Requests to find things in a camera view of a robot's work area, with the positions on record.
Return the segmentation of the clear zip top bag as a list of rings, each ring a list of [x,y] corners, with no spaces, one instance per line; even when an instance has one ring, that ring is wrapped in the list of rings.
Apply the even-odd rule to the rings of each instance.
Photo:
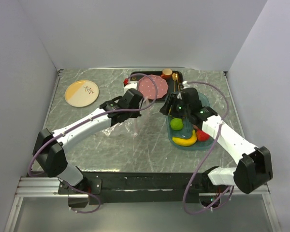
[[[137,118],[129,118],[122,123],[116,124],[110,128],[101,131],[101,134],[107,137],[130,136],[136,137],[144,127],[149,118],[149,108],[140,111],[141,116]]]

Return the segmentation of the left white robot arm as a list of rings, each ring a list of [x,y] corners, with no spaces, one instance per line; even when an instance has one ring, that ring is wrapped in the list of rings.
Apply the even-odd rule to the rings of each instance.
[[[54,131],[43,129],[39,132],[33,154],[39,153],[36,160],[48,177],[58,177],[69,184],[75,194],[86,190],[83,173],[68,163],[66,153],[79,142],[97,132],[137,118],[143,102],[141,92],[131,88],[123,96],[105,101],[86,117]]]

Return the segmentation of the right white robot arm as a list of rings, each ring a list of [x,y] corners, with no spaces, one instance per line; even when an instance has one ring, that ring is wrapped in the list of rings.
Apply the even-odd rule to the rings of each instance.
[[[215,191],[219,185],[236,186],[249,194],[273,178],[270,151],[248,142],[229,127],[218,113],[204,106],[198,91],[188,87],[167,96],[160,109],[163,115],[187,119],[217,142],[230,154],[235,168],[214,167],[206,171],[202,180],[206,192]]]

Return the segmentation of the green lime fruit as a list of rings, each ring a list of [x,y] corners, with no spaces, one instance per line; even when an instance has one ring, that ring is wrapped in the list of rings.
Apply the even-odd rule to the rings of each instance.
[[[183,122],[181,118],[173,118],[170,122],[171,129],[179,131],[183,128]]]

